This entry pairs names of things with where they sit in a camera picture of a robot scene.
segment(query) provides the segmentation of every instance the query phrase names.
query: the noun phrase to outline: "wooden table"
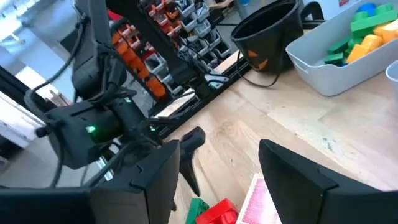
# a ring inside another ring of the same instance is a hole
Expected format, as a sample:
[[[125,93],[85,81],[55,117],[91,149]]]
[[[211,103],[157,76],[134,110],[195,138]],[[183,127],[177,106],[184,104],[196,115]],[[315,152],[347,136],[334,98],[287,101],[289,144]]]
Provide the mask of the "wooden table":
[[[218,70],[235,59],[236,54]],[[258,83],[274,78],[253,70],[246,77]],[[164,115],[174,109],[166,109]],[[398,104],[383,73],[334,97],[318,94],[295,70],[267,90],[240,79],[170,138],[178,139],[195,126],[207,134],[194,165],[201,197],[210,206],[228,198],[241,208],[253,174],[261,172],[260,139],[381,190],[398,189]],[[170,223],[185,223],[192,197],[180,176],[178,210]]]

